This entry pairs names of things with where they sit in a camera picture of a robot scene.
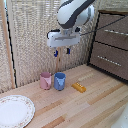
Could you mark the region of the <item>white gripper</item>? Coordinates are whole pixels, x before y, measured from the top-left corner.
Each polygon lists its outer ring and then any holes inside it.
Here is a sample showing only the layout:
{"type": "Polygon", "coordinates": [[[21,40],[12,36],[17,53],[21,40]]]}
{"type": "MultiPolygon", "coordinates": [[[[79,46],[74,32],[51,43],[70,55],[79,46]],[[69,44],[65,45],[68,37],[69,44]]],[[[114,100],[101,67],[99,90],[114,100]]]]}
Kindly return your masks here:
{"type": "MultiPolygon", "coordinates": [[[[61,33],[59,29],[52,30],[47,33],[47,45],[50,48],[75,45],[80,42],[80,33],[74,32],[69,34],[65,32],[61,33]]],[[[71,53],[71,48],[67,48],[66,54],[71,53]]],[[[58,50],[55,50],[54,57],[58,56],[58,50]]]]}

